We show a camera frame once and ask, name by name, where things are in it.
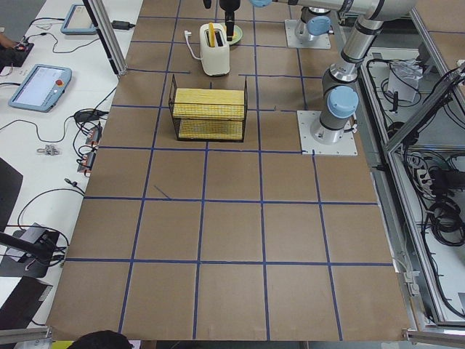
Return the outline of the small metal bracket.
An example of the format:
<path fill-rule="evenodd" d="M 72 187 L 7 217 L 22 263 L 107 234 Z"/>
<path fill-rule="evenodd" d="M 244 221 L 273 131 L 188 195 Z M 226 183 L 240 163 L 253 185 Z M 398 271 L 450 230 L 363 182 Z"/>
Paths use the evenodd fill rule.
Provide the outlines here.
<path fill-rule="evenodd" d="M 36 152 L 45 156 L 57 156 L 60 155 L 60 150 L 53 144 L 46 144 L 42 148 L 37 148 Z"/>

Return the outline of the black power adapter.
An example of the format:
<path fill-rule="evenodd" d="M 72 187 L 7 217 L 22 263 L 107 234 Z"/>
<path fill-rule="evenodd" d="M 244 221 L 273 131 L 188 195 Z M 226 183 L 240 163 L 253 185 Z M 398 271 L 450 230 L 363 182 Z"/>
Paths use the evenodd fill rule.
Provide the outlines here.
<path fill-rule="evenodd" d="M 129 30 L 135 26 L 135 24 L 128 21 L 113 20 L 111 22 L 112 28 L 117 30 Z"/>

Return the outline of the aluminium frame post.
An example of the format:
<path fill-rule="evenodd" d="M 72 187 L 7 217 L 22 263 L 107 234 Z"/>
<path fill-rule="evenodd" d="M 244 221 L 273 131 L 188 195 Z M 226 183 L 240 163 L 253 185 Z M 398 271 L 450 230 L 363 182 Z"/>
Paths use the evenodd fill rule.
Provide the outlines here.
<path fill-rule="evenodd" d="M 83 0 L 83 3 L 102 42 L 114 74 L 117 76 L 125 75 L 127 64 L 110 23 L 105 5 L 101 0 Z"/>

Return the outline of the far blue teach pendant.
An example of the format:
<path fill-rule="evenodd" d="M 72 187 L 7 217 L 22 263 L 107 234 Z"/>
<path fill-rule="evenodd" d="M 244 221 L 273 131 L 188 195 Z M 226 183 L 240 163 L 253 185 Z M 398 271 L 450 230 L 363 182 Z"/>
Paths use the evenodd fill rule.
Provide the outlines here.
<path fill-rule="evenodd" d="M 83 4 L 73 4 L 60 29 L 65 35 L 95 35 L 92 20 Z"/>

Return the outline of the blue teach pendant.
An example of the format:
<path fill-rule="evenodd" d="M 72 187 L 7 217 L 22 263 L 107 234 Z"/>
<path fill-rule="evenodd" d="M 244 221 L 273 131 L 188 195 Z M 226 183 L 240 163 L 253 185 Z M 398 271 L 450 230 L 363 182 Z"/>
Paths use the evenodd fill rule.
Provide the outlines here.
<path fill-rule="evenodd" d="M 9 99 L 8 105 L 46 113 L 57 104 L 72 75 L 72 70 L 66 67 L 36 64 Z"/>
<path fill-rule="evenodd" d="M 83 4 L 73 4 L 60 29 L 65 35 L 95 35 L 92 20 Z"/>

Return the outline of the yellow toast slice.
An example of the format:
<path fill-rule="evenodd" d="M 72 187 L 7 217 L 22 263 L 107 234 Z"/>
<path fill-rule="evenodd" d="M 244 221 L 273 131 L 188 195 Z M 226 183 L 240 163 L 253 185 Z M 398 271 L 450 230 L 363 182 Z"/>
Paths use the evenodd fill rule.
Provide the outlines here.
<path fill-rule="evenodd" d="M 208 39 L 209 39 L 209 46 L 215 47 L 215 28 L 213 23 L 208 24 Z"/>

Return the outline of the crumpled white paper box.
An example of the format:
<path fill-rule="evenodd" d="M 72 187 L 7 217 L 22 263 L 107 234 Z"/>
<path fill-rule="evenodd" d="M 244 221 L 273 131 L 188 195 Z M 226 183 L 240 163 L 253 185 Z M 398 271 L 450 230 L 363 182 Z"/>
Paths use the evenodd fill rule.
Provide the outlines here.
<path fill-rule="evenodd" d="M 419 81 L 423 77 L 422 67 L 416 60 L 393 60 L 389 63 L 387 94 L 398 100 L 413 103 L 419 93 Z"/>

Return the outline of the near blue teach pendant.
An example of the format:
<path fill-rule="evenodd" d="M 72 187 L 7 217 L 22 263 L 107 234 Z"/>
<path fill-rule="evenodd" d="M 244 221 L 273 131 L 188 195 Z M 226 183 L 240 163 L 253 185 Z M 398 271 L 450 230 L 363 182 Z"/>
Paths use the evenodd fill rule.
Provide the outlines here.
<path fill-rule="evenodd" d="M 36 64 L 9 99 L 8 105 L 46 113 L 57 104 L 72 75 L 72 70 L 66 67 Z"/>

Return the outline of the green plate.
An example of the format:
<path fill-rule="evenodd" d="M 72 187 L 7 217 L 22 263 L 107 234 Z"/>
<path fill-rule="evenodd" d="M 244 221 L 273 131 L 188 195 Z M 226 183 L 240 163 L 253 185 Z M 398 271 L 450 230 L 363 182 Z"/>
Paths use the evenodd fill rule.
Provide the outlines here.
<path fill-rule="evenodd" d="M 232 40 L 228 42 L 230 46 L 237 44 L 243 38 L 243 31 L 238 25 L 234 25 Z"/>

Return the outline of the person's dark hair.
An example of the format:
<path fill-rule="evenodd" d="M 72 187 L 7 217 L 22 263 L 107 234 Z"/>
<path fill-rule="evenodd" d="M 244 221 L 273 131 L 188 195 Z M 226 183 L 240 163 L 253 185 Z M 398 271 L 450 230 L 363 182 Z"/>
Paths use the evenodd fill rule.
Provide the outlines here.
<path fill-rule="evenodd" d="M 130 349 L 133 346 L 124 335 L 111 330 L 104 330 L 85 334 L 75 340 L 68 348 Z"/>

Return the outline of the cream white toaster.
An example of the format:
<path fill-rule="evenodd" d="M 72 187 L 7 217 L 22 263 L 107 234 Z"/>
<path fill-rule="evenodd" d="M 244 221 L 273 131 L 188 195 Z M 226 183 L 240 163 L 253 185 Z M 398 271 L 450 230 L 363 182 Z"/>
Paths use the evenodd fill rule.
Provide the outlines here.
<path fill-rule="evenodd" d="M 225 28 L 219 23 L 214 23 L 214 28 L 215 47 L 210 47 L 208 23 L 200 27 L 201 63 L 206 75 L 223 76 L 230 72 L 230 45 Z"/>

